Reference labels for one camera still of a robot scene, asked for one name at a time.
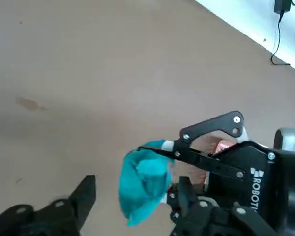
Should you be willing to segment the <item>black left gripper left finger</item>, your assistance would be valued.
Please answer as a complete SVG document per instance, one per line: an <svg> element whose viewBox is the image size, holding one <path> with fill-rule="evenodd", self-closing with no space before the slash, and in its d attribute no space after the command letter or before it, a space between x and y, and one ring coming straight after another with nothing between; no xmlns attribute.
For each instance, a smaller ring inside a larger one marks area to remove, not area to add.
<svg viewBox="0 0 295 236"><path fill-rule="evenodd" d="M0 236L79 236L96 201L96 177L86 175L71 195L40 210L14 205L0 214Z"/></svg>

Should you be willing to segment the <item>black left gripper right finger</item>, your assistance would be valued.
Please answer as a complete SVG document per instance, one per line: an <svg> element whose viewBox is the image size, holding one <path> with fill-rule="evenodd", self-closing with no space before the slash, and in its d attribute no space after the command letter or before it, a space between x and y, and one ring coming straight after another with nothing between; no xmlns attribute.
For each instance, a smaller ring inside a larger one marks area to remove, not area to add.
<svg viewBox="0 0 295 236"><path fill-rule="evenodd" d="M173 236L276 236L277 232L253 209L222 208L214 199L198 196L190 179L172 186Z"/></svg>

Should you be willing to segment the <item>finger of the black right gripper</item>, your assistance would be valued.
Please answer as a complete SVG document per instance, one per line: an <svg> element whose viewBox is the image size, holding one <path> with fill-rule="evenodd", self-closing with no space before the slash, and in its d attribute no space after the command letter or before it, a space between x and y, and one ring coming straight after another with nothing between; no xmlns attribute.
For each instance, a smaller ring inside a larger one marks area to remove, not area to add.
<svg viewBox="0 0 295 236"><path fill-rule="evenodd" d="M179 138L174 141L173 147L170 150L150 145L140 146L137 150L151 150L159 155L190 164L219 176L244 180L246 171L243 169L223 163L219 158L215 158L213 154L206 154L191 148L194 140L214 131L222 131L233 138L239 138L244 131L242 113L231 111L181 129Z"/></svg>

